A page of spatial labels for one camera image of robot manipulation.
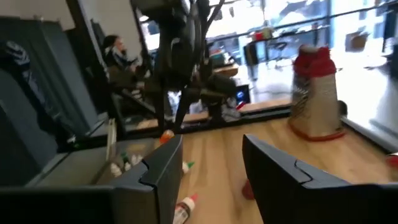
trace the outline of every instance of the black machine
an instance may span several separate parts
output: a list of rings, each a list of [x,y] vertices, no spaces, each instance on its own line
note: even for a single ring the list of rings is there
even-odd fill
[[[95,185],[98,179],[93,179],[93,185],[0,189],[0,200],[6,205],[2,219],[17,223],[47,223],[55,218],[57,223],[171,224],[181,164],[182,137],[175,136],[107,184]]]
[[[213,73],[209,59],[206,32],[217,15],[224,1],[215,7],[210,15],[209,2],[199,0],[186,1],[131,1],[131,6],[137,27],[140,27],[137,11],[155,21],[160,30],[160,44],[157,50],[154,66],[153,58],[149,55],[142,30],[138,28],[142,44],[142,72],[150,72],[146,78],[144,94],[150,98],[152,106],[148,106],[134,99],[125,90],[115,90],[108,83],[108,72],[105,69],[97,38],[91,22],[85,16],[84,7],[80,0],[67,0],[72,18],[76,24],[81,42],[85,46],[84,58],[90,59],[89,68],[96,77],[100,89],[102,103],[110,118],[115,118],[118,124],[119,139],[139,139],[159,137],[166,129],[175,133],[184,134],[207,129],[223,128],[241,124],[265,121],[272,118],[287,116],[289,106],[278,106],[264,110],[240,113],[236,110],[238,97],[241,91],[234,80]],[[165,114],[164,101],[168,91],[181,91],[175,119]],[[122,96],[145,114],[157,119],[158,126],[140,130],[128,129],[124,124],[118,107],[115,106],[112,95]],[[198,100],[205,105],[209,118],[184,122],[183,119],[189,106]],[[103,145],[106,138],[102,134],[78,138],[81,148],[98,147]]]
[[[251,135],[243,158],[264,223],[392,223],[398,184],[353,185]]]

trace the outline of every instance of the black panel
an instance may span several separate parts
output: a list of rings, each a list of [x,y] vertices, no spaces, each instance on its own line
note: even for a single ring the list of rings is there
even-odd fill
[[[176,135],[145,157],[144,162],[151,172],[142,177],[141,183],[156,187],[159,219],[164,224],[172,223],[182,177],[182,136]]]
[[[105,103],[101,97],[101,94],[98,93],[98,91],[100,91],[98,88],[99,85],[97,84],[97,80],[90,69],[90,60],[85,55],[85,46],[83,40],[81,39],[81,36],[76,28],[67,30],[65,32],[68,36],[73,52],[75,53],[75,57],[79,63],[80,70],[83,74],[83,79],[90,93],[91,99],[96,106],[97,113],[103,113],[106,111]]]
[[[243,159],[264,223],[390,223],[398,185],[351,185],[255,138]]]
[[[0,105],[0,186],[24,185],[40,169]]]
[[[74,56],[68,38],[59,23],[41,23],[42,34],[49,45],[51,56],[59,66],[58,79],[60,85],[56,88],[61,91],[61,99],[66,104],[73,124],[79,134],[85,134],[98,121],[98,115],[84,85],[78,62]]]
[[[0,190],[1,219],[16,223],[115,223],[111,187]]]
[[[55,138],[41,130],[38,124],[37,111],[21,86],[13,79],[10,73],[1,69],[0,102],[2,109],[6,112],[8,119],[21,139],[21,144],[26,146],[26,153],[29,153],[34,158],[39,168],[43,168],[57,153],[58,146]],[[15,163],[18,166],[24,166],[21,162]]]

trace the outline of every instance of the person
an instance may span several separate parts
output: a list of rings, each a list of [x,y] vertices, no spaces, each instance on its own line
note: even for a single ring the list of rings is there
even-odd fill
[[[141,76],[145,75],[145,66],[138,65],[137,58],[130,60],[127,48],[118,35],[108,35],[102,44],[103,58],[108,67],[109,82],[115,87],[136,90],[140,88]]]
[[[135,70],[134,65],[137,58],[129,60],[127,57],[127,48],[122,38],[118,35],[108,35],[103,42],[103,55],[107,66],[117,66],[121,70]]]

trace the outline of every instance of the blue light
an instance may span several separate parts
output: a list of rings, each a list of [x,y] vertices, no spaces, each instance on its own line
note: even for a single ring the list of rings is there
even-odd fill
[[[236,97],[242,98],[244,96],[244,93],[242,91],[237,92]]]

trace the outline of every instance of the glue bottle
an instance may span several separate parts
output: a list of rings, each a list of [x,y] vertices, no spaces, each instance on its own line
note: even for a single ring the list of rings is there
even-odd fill
[[[162,136],[160,137],[159,141],[161,144],[168,142],[172,137],[174,137],[174,132],[171,130],[166,130],[163,132]]]
[[[184,198],[176,205],[173,224],[184,224],[189,219],[191,212],[195,208],[197,198],[198,194],[194,194],[191,197]]]
[[[182,172],[187,174],[195,162],[182,162]]]

